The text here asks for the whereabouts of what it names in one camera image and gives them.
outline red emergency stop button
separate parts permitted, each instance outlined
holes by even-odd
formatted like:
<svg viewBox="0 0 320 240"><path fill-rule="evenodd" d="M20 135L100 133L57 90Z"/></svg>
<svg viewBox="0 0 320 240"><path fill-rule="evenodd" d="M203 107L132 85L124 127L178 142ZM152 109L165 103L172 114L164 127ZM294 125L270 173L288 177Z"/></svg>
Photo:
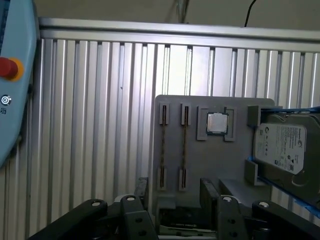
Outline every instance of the red emergency stop button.
<svg viewBox="0 0 320 240"><path fill-rule="evenodd" d="M18 74L18 65L5 57L0 57L0 77L8 80L14 79Z"/></svg>

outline black cable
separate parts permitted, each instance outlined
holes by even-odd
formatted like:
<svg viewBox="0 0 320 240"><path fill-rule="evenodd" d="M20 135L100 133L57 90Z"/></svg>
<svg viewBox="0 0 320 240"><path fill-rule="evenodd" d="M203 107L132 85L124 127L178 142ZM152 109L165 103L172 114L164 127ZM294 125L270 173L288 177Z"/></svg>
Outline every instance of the black cable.
<svg viewBox="0 0 320 240"><path fill-rule="evenodd" d="M248 25L248 21L249 21L249 17L250 17L250 12L251 12L251 9L253 7L253 5L255 4L257 0L253 0L252 3L250 4L249 6L249 9L248 9L248 13L246 14L246 19L245 19L245 24L244 24L244 27L246 27Z"/></svg>
<svg viewBox="0 0 320 240"><path fill-rule="evenodd" d="M181 21L182 24L184 24L185 21L186 21L189 3L190 3L190 0L186 0L186 1L185 1L185 5L184 5L184 9L183 9L183 15L182 15L182 21Z"/></svg>

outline hard drive label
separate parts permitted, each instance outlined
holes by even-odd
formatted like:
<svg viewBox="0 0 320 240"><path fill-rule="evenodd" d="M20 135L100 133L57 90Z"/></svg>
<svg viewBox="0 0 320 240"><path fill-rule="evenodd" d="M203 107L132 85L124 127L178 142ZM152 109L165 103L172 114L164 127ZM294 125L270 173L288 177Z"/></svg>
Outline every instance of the hard drive label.
<svg viewBox="0 0 320 240"><path fill-rule="evenodd" d="M304 168L306 136L301 125L262 123L254 136L254 157L298 174Z"/></svg>

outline white wall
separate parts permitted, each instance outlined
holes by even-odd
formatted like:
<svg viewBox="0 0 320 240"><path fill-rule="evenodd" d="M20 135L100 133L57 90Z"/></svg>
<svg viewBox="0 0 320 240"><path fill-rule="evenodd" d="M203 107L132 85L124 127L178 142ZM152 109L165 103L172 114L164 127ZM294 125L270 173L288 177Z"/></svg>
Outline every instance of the white wall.
<svg viewBox="0 0 320 240"><path fill-rule="evenodd" d="M243 27L252 0L191 0L191 24ZM257 0L248 27L320 30L320 0Z"/></svg>
<svg viewBox="0 0 320 240"><path fill-rule="evenodd" d="M174 0L35 0L53 18L176 23ZM252 0L190 0L191 24L243 27ZM248 27L320 30L320 0L257 0Z"/></svg>
<svg viewBox="0 0 320 240"><path fill-rule="evenodd" d="M173 0L34 0L34 2L39 17L176 22Z"/></svg>

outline corrugated metal wall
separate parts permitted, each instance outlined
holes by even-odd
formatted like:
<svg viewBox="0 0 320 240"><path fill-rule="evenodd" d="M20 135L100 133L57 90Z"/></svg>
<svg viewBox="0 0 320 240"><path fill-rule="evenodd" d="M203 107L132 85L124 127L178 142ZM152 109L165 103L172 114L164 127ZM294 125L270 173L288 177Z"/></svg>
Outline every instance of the corrugated metal wall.
<svg viewBox="0 0 320 240"><path fill-rule="evenodd" d="M157 95L320 105L320 40L66 29L41 31L24 142L0 171L4 240L86 199L133 192L149 172ZM272 200L314 220L277 189Z"/></svg>

